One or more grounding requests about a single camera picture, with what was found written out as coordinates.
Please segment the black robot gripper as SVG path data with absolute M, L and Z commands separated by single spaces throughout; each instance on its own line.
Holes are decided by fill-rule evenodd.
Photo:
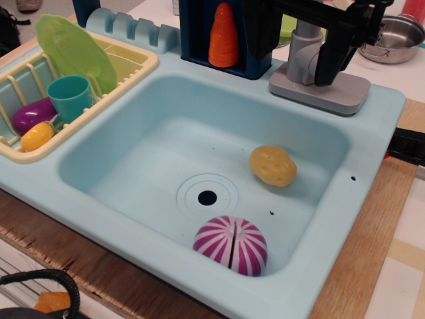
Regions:
M 261 60 L 279 43 L 282 14 L 323 27 L 327 34 L 319 49 L 314 84 L 330 86 L 346 69 L 357 50 L 355 37 L 376 37 L 388 7 L 387 1 L 355 1 L 346 10 L 319 1 L 242 2 L 242 16 L 249 53 Z

